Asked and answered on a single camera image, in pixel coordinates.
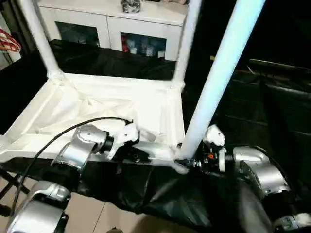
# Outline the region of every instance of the red object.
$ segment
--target red object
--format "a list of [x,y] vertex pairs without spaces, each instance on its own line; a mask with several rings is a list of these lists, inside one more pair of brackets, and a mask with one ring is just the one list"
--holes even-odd
[[209,159],[213,159],[213,158],[214,158],[214,155],[213,155],[213,154],[208,154],[208,158],[209,158]]
[[122,41],[122,51],[123,52],[128,52],[128,46],[126,44],[126,37],[125,37],[125,35],[121,36],[121,41]]
[[21,45],[6,31],[0,29],[0,50],[19,52]]

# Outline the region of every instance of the white cabinet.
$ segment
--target white cabinet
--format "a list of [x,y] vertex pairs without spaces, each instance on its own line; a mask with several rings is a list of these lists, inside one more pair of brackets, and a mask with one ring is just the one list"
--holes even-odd
[[143,2],[139,13],[122,12],[120,0],[39,0],[38,5],[50,40],[125,51],[121,35],[138,35],[140,41],[148,39],[161,44],[154,56],[161,54],[173,61],[177,59],[187,14],[186,5],[172,2]]
[[107,17],[107,22],[113,50],[122,51],[121,33],[138,34],[165,39],[165,59],[177,59],[181,27],[117,17]]
[[97,40],[100,47],[110,48],[106,16],[45,7],[41,7],[40,11],[50,40],[62,39],[66,36],[67,26],[67,30],[75,28],[71,33],[75,37],[81,37],[79,31],[89,32],[89,34],[93,32],[95,35],[91,36],[96,37],[93,40]]

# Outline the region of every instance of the white pole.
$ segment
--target white pole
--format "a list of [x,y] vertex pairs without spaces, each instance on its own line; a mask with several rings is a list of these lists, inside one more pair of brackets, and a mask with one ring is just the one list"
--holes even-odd
[[192,116],[179,158],[196,152],[240,59],[265,0],[237,0]]
[[30,31],[41,54],[43,63],[48,70],[48,77],[63,76],[62,70],[58,67],[57,61],[45,37],[42,25],[36,14],[32,0],[19,0],[19,4],[27,20]]
[[202,0],[191,0],[189,3],[173,81],[183,82],[184,80],[201,3]]

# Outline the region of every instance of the black cable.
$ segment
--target black cable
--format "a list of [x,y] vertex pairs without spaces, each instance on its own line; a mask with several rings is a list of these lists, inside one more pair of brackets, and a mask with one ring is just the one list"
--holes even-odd
[[52,144],[56,139],[60,138],[62,135],[68,133],[69,131],[75,129],[75,128],[78,128],[82,125],[85,125],[85,124],[88,124],[88,123],[91,123],[93,121],[98,121],[98,120],[122,120],[125,122],[125,124],[130,124],[131,122],[129,120],[126,120],[126,119],[122,119],[122,118],[119,118],[119,117],[99,117],[99,118],[94,118],[94,119],[90,119],[90,120],[86,120],[86,121],[83,121],[79,124],[76,124],[74,126],[71,126],[70,128],[62,131],[61,133],[59,133],[58,135],[56,135],[51,141],[49,141],[33,158],[32,162],[28,165],[28,167],[26,168],[20,182],[19,182],[19,185],[17,187],[17,190],[16,190],[16,193],[15,193],[15,197],[14,197],[14,201],[13,201],[13,204],[12,204],[12,208],[11,208],[11,213],[10,213],[10,216],[12,217],[14,215],[14,212],[15,212],[15,208],[16,208],[16,204],[17,204],[17,200],[18,200],[18,197],[19,197],[19,194],[21,192],[21,188],[23,187],[23,183],[30,171],[30,169],[32,168],[32,166],[35,164],[35,161],[37,160],[37,158],[40,156],[40,154],[50,145]]

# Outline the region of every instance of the white metal frame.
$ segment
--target white metal frame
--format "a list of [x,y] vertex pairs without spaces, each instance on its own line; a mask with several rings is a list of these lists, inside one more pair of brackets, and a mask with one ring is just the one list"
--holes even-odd
[[[40,25],[39,19],[36,16],[34,6],[31,0],[20,0],[23,12],[29,23],[30,29],[32,31],[33,37],[35,38],[38,49],[43,57],[43,61],[48,70],[48,77],[51,81],[48,81],[45,85],[52,86],[52,92],[49,93],[38,93],[38,95],[49,95],[50,98],[53,92],[58,88],[52,83],[57,81],[67,81],[69,82],[68,88],[70,88],[70,82],[76,82],[77,79],[81,78],[86,80],[83,75],[76,74],[65,74],[59,69],[52,50],[48,44],[48,41],[44,35],[42,26]],[[230,18],[229,24],[225,31],[224,37],[222,39],[221,45],[217,52],[215,61],[207,77],[207,81],[204,85],[202,94],[196,106],[195,112],[192,116],[190,126],[188,128],[186,137],[183,141],[181,150],[178,150],[175,158],[192,158],[199,143],[201,142],[210,120],[217,108],[217,105],[225,91],[225,88],[230,80],[230,77],[235,69],[235,66],[242,54],[242,51],[247,43],[250,33],[257,21],[257,18],[261,12],[261,9],[265,3],[265,0],[237,0],[236,6],[233,10],[232,16]],[[168,102],[173,102],[173,108],[181,107],[180,99],[180,86],[183,83],[185,70],[187,68],[187,62],[190,54],[190,46],[193,40],[193,35],[195,31],[195,26],[198,18],[198,13],[200,9],[201,1],[191,1],[188,16],[186,19],[185,29],[183,32],[181,47],[179,50],[179,57],[176,65],[176,73],[172,84],[165,81],[157,81],[157,85],[166,85],[170,90],[170,99]],[[91,79],[97,80],[101,83],[102,78],[97,76],[89,76]],[[118,82],[122,87],[126,87],[127,83],[133,84],[134,80],[130,81],[125,78],[109,78],[105,77],[105,82]],[[145,88],[142,86],[145,82],[143,81],[139,84],[137,91],[143,91]],[[37,102],[40,101],[39,98],[34,98],[30,105],[37,107]],[[35,118],[35,116],[29,116],[32,113],[32,106],[28,106],[25,111],[20,115],[20,117]],[[174,113],[181,113],[181,109],[173,111]],[[169,113],[169,121],[178,122],[182,120],[182,116],[174,116],[172,112]],[[18,124],[21,122],[16,122],[10,130],[11,132]]]

